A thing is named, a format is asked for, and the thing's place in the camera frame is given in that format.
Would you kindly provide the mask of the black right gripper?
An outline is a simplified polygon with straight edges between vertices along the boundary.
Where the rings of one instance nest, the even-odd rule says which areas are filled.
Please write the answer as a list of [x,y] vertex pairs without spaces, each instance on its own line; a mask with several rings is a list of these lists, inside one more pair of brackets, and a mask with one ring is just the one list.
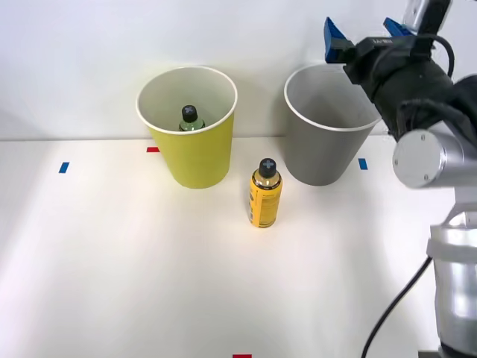
[[391,37],[366,37],[356,46],[327,17],[324,22],[325,61],[345,64],[352,84],[359,85],[367,97],[396,71],[431,57],[432,39],[413,36],[404,25],[386,17],[383,25]]

